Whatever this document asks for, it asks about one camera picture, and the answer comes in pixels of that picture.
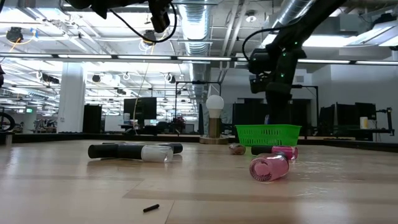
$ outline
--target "wooden base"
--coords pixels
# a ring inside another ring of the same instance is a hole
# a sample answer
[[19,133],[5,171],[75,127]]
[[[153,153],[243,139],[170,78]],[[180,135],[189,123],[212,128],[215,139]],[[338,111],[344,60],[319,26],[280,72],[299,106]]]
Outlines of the wooden base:
[[228,138],[209,138],[208,136],[200,136],[200,144],[228,144]]

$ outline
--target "pink bottle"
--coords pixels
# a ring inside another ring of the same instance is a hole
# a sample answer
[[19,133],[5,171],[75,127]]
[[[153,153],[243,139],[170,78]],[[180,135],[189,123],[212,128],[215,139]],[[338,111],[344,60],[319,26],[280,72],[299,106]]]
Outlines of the pink bottle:
[[289,171],[289,161],[283,152],[261,154],[250,163],[250,174],[261,182],[276,180]]
[[299,150],[293,146],[253,146],[251,148],[251,154],[255,156],[261,153],[277,152],[283,152],[288,160],[297,159],[299,156]]

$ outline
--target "white column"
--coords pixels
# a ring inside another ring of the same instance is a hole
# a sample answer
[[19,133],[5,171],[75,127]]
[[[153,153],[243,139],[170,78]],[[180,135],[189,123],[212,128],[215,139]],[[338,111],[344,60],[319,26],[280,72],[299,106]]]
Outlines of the white column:
[[82,132],[86,77],[82,63],[63,63],[57,132]]
[[35,120],[37,118],[37,107],[27,106],[24,114],[24,129],[23,133],[33,133],[35,129]]

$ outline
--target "green plastic basket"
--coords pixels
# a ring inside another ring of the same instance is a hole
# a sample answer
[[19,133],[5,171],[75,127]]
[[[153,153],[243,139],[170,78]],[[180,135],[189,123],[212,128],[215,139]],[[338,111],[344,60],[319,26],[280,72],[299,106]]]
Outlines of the green plastic basket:
[[288,124],[236,125],[244,146],[296,146],[300,128]]

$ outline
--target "wooden table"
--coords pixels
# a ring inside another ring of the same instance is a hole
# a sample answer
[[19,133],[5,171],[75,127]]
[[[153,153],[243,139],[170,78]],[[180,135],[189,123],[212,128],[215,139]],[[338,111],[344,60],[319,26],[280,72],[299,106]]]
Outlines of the wooden table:
[[169,164],[88,158],[101,142],[0,147],[1,223],[398,221],[398,154],[300,146],[290,173],[264,184],[227,146],[184,144]]

